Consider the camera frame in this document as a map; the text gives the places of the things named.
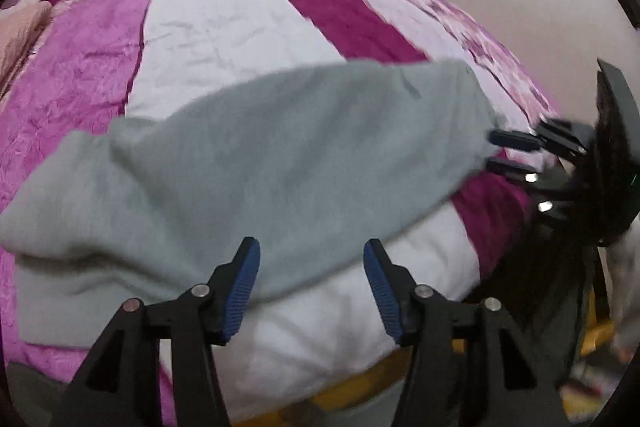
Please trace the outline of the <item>white sleeve forearm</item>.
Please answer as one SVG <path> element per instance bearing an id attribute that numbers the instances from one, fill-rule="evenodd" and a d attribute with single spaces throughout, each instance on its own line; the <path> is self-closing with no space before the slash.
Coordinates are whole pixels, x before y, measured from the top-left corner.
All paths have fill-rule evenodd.
<path id="1" fill-rule="evenodd" d="M 630 362 L 639 347 L 639 217 L 605 251 L 606 267 L 611 277 L 613 346 L 623 361 Z"/>

